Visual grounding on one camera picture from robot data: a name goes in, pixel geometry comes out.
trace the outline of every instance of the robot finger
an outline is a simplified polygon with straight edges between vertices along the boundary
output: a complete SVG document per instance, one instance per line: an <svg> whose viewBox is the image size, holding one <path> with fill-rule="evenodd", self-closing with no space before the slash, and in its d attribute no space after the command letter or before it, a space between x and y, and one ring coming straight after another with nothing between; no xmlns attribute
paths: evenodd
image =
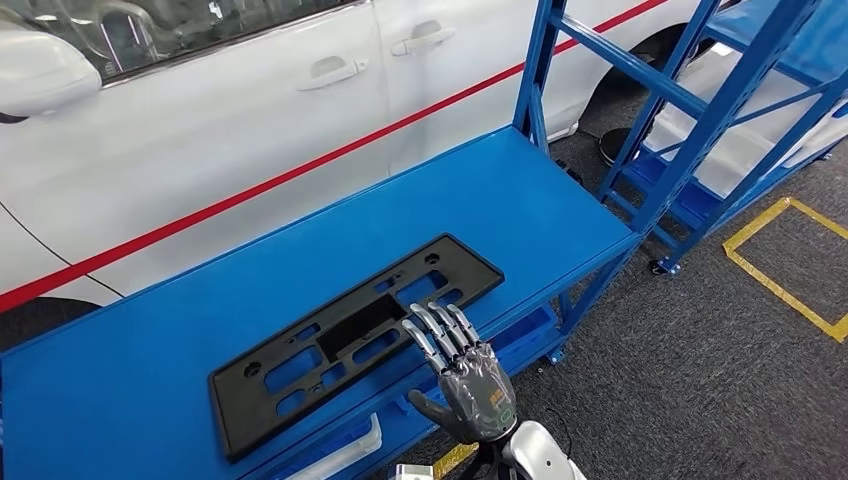
<svg viewBox="0 0 848 480"><path fill-rule="evenodd" d="M453 314L453 317L456 319L456 323L458 323L459 328L465 332L465 336L468 337L468 340L470 340L473 345L476 345L480 341L480 335L477 334L477 330L474 330L474 325L471 325L471 322L468 321L468 318L464 313L462 313L462 310L452 303L447 306L447 309L451 312L451 314Z"/></svg>
<svg viewBox="0 0 848 480"><path fill-rule="evenodd" d="M436 312L436 315L439 316L439 319L442 321L442 324L447 328L448 332L450 332L451 338L453 338L454 343L457 346L457 350L460 352L465 352L471 347L473 344L468 341L468 337L462 333L462 330L459 329L459 326L456 324L456 321L451 317L450 313L447 312L441 305L436 302L430 302L427 304L427 308Z"/></svg>
<svg viewBox="0 0 848 480"><path fill-rule="evenodd" d="M430 344L430 341L427 340L427 336L424 335L424 332L421 331L414 323L412 323L409 319L404 319L400 322L401 326L409 336L415 340L415 343L418 344L418 347L421 348L421 351L424 353L424 357L427 359L427 363L430 364L430 367L433 368L433 371L436 372L436 375L441 374L443 371L447 370L448 366L445 363L442 356L438 351Z"/></svg>
<svg viewBox="0 0 848 480"><path fill-rule="evenodd" d="M448 358L448 361L452 361L457 355L459 355L459 351L457 351L456 347L454 347L453 343L451 343L448 336L445 335L444 330L439 327L439 322L436 321L436 317L434 317L429 310L417 303L410 305L409 309L412 310L412 313L418 315L418 318L424 322L424 325L426 325L430 330L430 333L433 334L433 338L436 340L436 343L439 344L439 348L442 349L442 352Z"/></svg>

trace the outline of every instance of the blue metal frame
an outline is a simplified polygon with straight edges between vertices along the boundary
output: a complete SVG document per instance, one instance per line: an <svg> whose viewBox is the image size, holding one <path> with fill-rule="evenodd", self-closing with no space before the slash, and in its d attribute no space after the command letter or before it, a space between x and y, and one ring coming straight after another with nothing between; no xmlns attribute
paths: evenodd
<svg viewBox="0 0 848 480"><path fill-rule="evenodd" d="M6 424L7 478L44 476L44 469L64 478L160 478L160 470L181 478L276 478L280 466L378 412L396 422L383 447L336 478L368 473L433 428L403 398L412 388L436 395L417 349L401 351L236 465L217 449L204 378L445 230L505 272L502 285L467 309L481 335L502 341L496 348L505 368L514 373L542 356L560 362L565 339L655 229L815 3L781 0L733 81L705 105L673 78L716 0L699 6L661 74L564 17L565 0L541 0L511 126L0 355L4 414L15 419ZM680 147L685 155L678 153L641 206L630 206L627 226L539 151L547 149L541 100L560 29L653 91L631 148L664 100L699 117ZM463 185L446 188L445 179ZM593 272L572 305L568 289ZM561 323L547 305L557 296ZM91 451L100 453L96 460Z"/></svg>
<svg viewBox="0 0 848 480"><path fill-rule="evenodd" d="M846 90L848 85L846 85L845 74L843 74L842 77L813 85L800 94L768 107L744 116L737 116L741 107L760 85L768 71L775 67L781 54L789 47L792 39L820 3L820 0L781 0L765 19L750 44L745 46L742 58L731 71L709 106L703 114L696 117L698 121L686 140L659 151L651 151L642 145L654 117L659 113L662 106L662 91L652 90L651 97L646 106L643 107L618 157L602 182L598 197L602 201L609 199L622 207L630 216L630 225L634 230L643 234L654 234L670 248L671 253L658 261L658 266L662 270L671 273L679 271L677 263L683 255L691 250L705 235L717 228L717 225L725 222L729 215L735 214L744 204L747 204L746 202L752 201L754 196L750 195L749 192L791 149L792 145L833 108ZM681 58L677 54L681 51L691 51L694 45L697 45L700 40L714 31L706 28L706 23L715 9L715 2L704 2L699 6L695 18L687 28L684 40L675 49L673 61L680 62ZM669 67L663 73L673 77L679 70L680 63L674 63ZM813 107L774 146L727 199L721 200L717 196L707 195L711 201L715 197L719 203L705 218L693 216L685 208L677 206L675 202L678 200L681 191L687 186L691 187L696 182L693 179L695 170L728 128L816 94L821 94L821 97ZM634 173L638 170L637 167L652 162L656 163L657 159L661 159L663 154L673 150L677 150L675 160L670 163L663 161L661 173L652 178L652 182L649 184L646 184L644 177ZM645 201L638 208L613 189L622 175L630 179L646 194ZM783 178L785 177L775 175L774 181L780 181ZM658 226L660 218L669 210L678 220L682 221L684 226L691 229L691 232L683 241L678 241L673 235Z"/></svg>

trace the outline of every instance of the yellow floor marking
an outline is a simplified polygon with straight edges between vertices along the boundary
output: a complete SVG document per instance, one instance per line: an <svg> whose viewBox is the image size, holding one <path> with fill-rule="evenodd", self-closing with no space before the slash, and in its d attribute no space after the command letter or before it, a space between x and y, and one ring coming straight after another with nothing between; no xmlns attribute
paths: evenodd
<svg viewBox="0 0 848 480"><path fill-rule="evenodd" d="M751 223L742 227L741 230L736 232L732 237L730 237L726 242L724 242L724 252L727 254L728 258L730 258L733 262L742 267L743 270L748 272L748 274L754 277L758 282L762 283L763 286L768 288L772 293L774 293L778 298L783 300L787 305L800 312L801 315L807 317L810 322L822 329L824 333L833 337L837 342L842 343L843 341L845 341L845 337L848 337L848 314L842 317L835 324L831 324L830 322L826 321L821 316L819 316L816 312L812 311L809 307L804 305L791 293L787 292L783 287L781 287L772 279L767 277L755 266L751 265L750 262L742 258L742 256L736 252L739 246L748 241L752 236L754 236L755 233L760 231L764 226L774 220L778 215L783 213L790 206L795 207L798 210L804 212L813 220L819 222L831 231L835 232L837 235L848 240L848 230L846 230L845 227L825 218L822 214L804 205L797 199L786 197L778 200L777 203L766 209L766 211L764 211L757 218L752 220Z"/></svg>
<svg viewBox="0 0 848 480"><path fill-rule="evenodd" d="M433 464L433 478L435 480L444 478L445 475L476 451L476 443L472 445L459 444L453 447L450 452L446 453L444 457Z"/></svg>

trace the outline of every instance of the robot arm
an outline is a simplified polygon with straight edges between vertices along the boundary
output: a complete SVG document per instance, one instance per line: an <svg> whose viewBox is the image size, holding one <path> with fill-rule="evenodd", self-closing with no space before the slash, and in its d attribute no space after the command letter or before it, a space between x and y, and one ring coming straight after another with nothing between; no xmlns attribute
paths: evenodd
<svg viewBox="0 0 848 480"><path fill-rule="evenodd" d="M527 480L586 480L541 423L522 422L503 448L504 463Z"/></svg>
<svg viewBox="0 0 848 480"><path fill-rule="evenodd" d="M430 332L438 350L412 320L403 328L415 340L439 379L448 407L417 390L412 405L424 416L466 444L480 450L461 478L475 478L483 464L491 464L485 478L526 480L585 480L556 440L541 424L519 424L515 391L492 347L480 340L471 322L454 305L429 303L410 310Z"/></svg>

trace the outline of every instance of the blue metal shelf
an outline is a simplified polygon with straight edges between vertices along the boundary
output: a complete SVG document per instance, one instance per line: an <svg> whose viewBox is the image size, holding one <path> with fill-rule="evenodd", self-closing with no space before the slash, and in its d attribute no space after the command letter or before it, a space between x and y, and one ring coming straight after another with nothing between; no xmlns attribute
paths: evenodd
<svg viewBox="0 0 848 480"><path fill-rule="evenodd" d="M639 240L504 128L6 352L5 478L254 478L388 408L432 378L414 347L229 465L206 376L445 231L505 274L467 309L484 338ZM550 333L502 360L521 366L563 341Z"/></svg>
<svg viewBox="0 0 848 480"><path fill-rule="evenodd" d="M846 21L848 4L842 0L747 0L709 17L705 22L702 31L695 36L696 41L715 38L742 52L742 57L704 114L696 117L697 122L688 137L661 151L651 151L642 143L662 105L661 99L653 95L599 190L599 198L621 206L631 216L631 225L645 224L645 206L651 210L663 205L663 213L667 212L689 229L690 233L685 238L677 239L660 228L657 222L647 222L651 224L651 232L670 248L669 255L658 262L662 271L676 273L680 258L704 236L812 161L814 157L793 168L770 171L848 89L848 57L844 55L848 47L848 33L844 29ZM808 89L739 116L742 105L772 68L788 72L790 77L806 84ZM727 128L813 95L818 95L813 106L726 199L694 178L695 170ZM710 114L714 114L714 118L709 118ZM674 161L666 162L662 155L674 150L677 150ZM642 208L636 209L613 190L620 177L627 178L645 194ZM657 193L658 190L666 192L669 184L673 184L670 195Z"/></svg>
<svg viewBox="0 0 848 480"><path fill-rule="evenodd" d="M835 144L828 145L820 151L810 155L801 162L793 165L791 168L778 167L767 174L759 181L754 188L749 190L740 202L728 209L722 218L709 226L707 233L709 235L716 229L720 228L727 221L735 217L739 212L744 210L748 205L760 199L763 195L773 190L780 185L784 180L791 177L793 174L802 168L815 161L827 153ZM643 193L650 192L656 185L657 180L662 175L668 164L658 157L642 157L636 158L628 164L622 171L625 178L630 183L638 188ZM619 195L611 195L610 199L617 205L628 209L629 202ZM710 214L719 208L724 201L709 188L703 186L696 178L683 188L677 199L672 203L668 213L678 221L683 227L689 231L697 230L709 220ZM659 226L652 231L658 236L663 243L670 246L672 249L677 248L680 241L670 233L664 231Z"/></svg>
<svg viewBox="0 0 848 480"><path fill-rule="evenodd" d="M705 104L673 79L718 3L698 6L659 73L564 16L565 0L540 0L511 126L5 352L5 478L269 479L377 412L392 423L383 447L339 478L370 471L432 428L403 399L434 385L415 347L234 465L219 447L206 377L444 232L505 275L466 309L505 367L557 358L817 2L781 0ZM605 188L665 100L698 118L627 224L546 154L541 98L560 29L652 91ZM568 289L593 272L572 305ZM557 295L561 323L548 306Z"/></svg>
<svg viewBox="0 0 848 480"><path fill-rule="evenodd" d="M778 0L748 0L713 16L704 35L744 52L777 6ZM848 68L848 3L823 0L775 68L812 87L833 80Z"/></svg>

